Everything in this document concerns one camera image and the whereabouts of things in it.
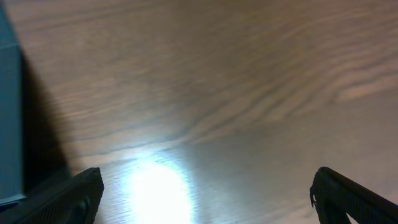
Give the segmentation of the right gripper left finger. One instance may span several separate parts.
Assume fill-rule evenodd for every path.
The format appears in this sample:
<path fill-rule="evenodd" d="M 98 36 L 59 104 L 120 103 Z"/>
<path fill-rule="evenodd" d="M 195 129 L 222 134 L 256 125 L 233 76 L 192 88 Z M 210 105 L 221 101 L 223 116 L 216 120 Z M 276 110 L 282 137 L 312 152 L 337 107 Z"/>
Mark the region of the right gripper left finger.
<path fill-rule="evenodd" d="M 92 167 L 1 212 L 1 224 L 92 224 L 104 191 Z"/>

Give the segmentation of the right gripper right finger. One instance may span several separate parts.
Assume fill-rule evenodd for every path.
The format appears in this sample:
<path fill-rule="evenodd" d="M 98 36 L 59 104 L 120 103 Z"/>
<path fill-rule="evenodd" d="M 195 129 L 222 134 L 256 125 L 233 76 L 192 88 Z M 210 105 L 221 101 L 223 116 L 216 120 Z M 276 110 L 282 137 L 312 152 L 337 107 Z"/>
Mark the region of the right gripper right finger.
<path fill-rule="evenodd" d="M 329 167 L 315 173 L 310 201 L 321 224 L 397 224 L 396 204 Z"/>

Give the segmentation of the dark green box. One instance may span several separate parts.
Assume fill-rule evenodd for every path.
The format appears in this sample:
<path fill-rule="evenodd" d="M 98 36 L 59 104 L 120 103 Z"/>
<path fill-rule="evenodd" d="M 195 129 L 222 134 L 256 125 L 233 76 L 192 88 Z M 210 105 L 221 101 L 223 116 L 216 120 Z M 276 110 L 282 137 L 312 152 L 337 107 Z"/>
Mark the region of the dark green box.
<path fill-rule="evenodd" d="M 45 97 L 1 6 L 1 210 L 71 176 Z"/>

